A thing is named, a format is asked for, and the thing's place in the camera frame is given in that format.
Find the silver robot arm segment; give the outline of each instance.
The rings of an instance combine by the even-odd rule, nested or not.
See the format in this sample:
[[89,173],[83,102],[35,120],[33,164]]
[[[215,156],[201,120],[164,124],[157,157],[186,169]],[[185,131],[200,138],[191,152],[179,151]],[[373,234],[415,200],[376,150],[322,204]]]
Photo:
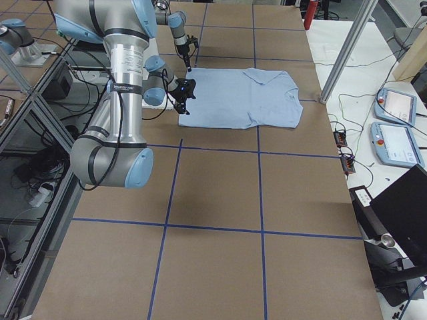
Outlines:
[[0,48],[7,55],[11,55],[18,49],[26,61],[33,61],[41,57],[40,47],[24,22],[19,19],[8,19],[0,22]]
[[111,61],[108,96],[74,143],[71,168],[83,183],[95,187],[143,187],[151,175],[153,152],[141,134],[142,99],[159,105],[168,92],[175,98],[175,109],[187,113],[185,101],[194,99],[195,81],[177,79],[157,56],[157,64],[146,63],[149,79],[143,81],[143,52],[157,35],[150,0],[57,0],[56,4],[58,30],[78,40],[103,43]]
[[170,0],[157,0],[154,4],[155,18],[159,25],[169,25],[175,43],[175,48],[178,55],[183,59],[187,70],[191,71],[190,64],[190,46],[194,45],[194,50],[199,47],[197,38],[193,35],[190,37],[185,33],[185,22],[187,16],[183,11],[176,11],[169,14]]

